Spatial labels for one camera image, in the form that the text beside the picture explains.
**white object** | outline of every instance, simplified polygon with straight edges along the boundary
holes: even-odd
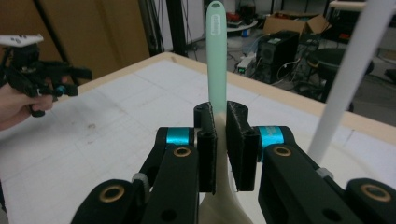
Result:
[[[370,0],[361,13],[330,91],[322,119],[308,149],[308,156],[316,163],[320,163],[325,155],[347,105],[359,87],[367,65],[373,58],[393,14],[395,2],[395,0],[383,0],[379,3]]]
[[[41,35],[0,35],[0,45],[22,48],[43,41]]]

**cable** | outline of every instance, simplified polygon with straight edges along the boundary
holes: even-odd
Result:
[[[286,68],[289,64],[298,63],[300,60],[301,60],[301,58],[297,59],[297,60],[294,61],[294,62],[284,63],[282,66],[280,66],[279,69],[277,69],[277,72],[276,72],[276,79],[277,79],[277,80],[280,80],[280,78],[279,78],[279,72],[280,72],[280,70],[281,70],[282,68]]]

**cardboard box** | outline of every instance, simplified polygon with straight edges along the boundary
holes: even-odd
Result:
[[[329,29],[329,22],[319,14],[279,11],[265,20],[263,31],[266,35],[281,30],[290,30],[300,33],[321,34]]]

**light green object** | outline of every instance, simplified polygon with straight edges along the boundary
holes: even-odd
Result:
[[[210,3],[206,12],[206,58],[209,102],[213,113],[227,110],[227,21],[221,2]]]

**person's hand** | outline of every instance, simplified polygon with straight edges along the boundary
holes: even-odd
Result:
[[[42,95],[30,98],[11,88],[8,84],[0,88],[0,131],[10,128],[30,117],[34,111],[52,109],[52,96]]]

